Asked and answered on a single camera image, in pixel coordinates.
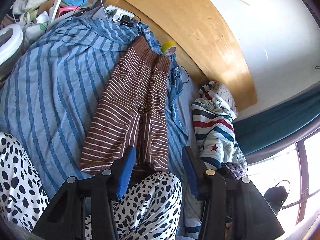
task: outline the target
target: white pipe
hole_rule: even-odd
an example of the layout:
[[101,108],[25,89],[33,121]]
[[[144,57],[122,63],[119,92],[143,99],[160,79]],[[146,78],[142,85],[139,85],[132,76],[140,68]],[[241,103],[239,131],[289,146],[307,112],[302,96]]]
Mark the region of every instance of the white pipe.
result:
[[49,22],[48,22],[48,29],[47,30],[50,30],[52,28],[52,26],[54,25],[53,20],[55,19],[55,16],[57,14],[60,2],[61,2],[61,0],[55,0],[54,5],[53,5],[53,10],[51,10],[49,12]]

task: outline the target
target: red star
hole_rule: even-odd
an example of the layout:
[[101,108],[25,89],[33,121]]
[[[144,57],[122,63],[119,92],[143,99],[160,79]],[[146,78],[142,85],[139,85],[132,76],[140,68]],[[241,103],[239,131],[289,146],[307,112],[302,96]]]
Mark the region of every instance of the red star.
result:
[[219,149],[219,147],[217,146],[216,143],[214,144],[214,146],[211,145],[211,147],[212,147],[212,151],[213,151],[213,150],[217,151],[217,149]]

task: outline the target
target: metal screw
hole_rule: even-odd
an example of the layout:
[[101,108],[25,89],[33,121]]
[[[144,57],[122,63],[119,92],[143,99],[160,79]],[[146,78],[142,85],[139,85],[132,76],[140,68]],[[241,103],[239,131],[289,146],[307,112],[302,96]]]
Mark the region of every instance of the metal screw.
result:
[[68,179],[67,179],[67,182],[68,183],[74,183],[76,181],[76,178],[75,177],[69,177]]
[[111,174],[111,170],[103,170],[102,171],[102,175],[103,176],[108,176],[108,175],[110,175]]
[[209,176],[213,176],[214,174],[216,174],[214,170],[206,170],[205,173]]
[[251,180],[248,177],[242,177],[242,182],[249,183]]

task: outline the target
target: star print pillow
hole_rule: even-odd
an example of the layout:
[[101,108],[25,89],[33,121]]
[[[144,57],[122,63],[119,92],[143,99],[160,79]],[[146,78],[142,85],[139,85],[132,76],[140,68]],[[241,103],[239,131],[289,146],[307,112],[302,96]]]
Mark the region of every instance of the star print pillow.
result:
[[199,90],[201,96],[207,94],[207,92],[209,92],[209,94],[214,93],[219,96],[220,99],[224,100],[225,103],[231,108],[236,118],[236,116],[238,115],[238,110],[235,101],[229,89],[224,84],[219,81],[210,81]]

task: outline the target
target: blue cloth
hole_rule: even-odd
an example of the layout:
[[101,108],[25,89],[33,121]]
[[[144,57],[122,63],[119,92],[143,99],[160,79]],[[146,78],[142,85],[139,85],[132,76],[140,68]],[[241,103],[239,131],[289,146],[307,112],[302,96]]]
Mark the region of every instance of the blue cloth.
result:
[[244,155],[255,154],[305,127],[320,116],[320,85],[296,98],[234,123]]
[[[0,131],[22,143],[50,198],[67,177],[90,177],[78,169],[86,133],[114,65],[138,35],[138,22],[120,26],[92,11],[61,21],[32,44],[0,91]],[[149,27],[140,23],[139,29],[159,53]],[[171,91],[178,94],[170,86],[167,98]],[[171,102],[165,111],[169,171],[182,178],[181,151],[188,137]]]
[[182,74],[181,68],[178,66],[177,62],[175,61],[176,54],[171,56],[171,70],[169,72],[169,83],[168,86],[168,93],[169,93],[169,107],[172,107],[175,103],[176,99],[180,96],[183,84],[182,84]]

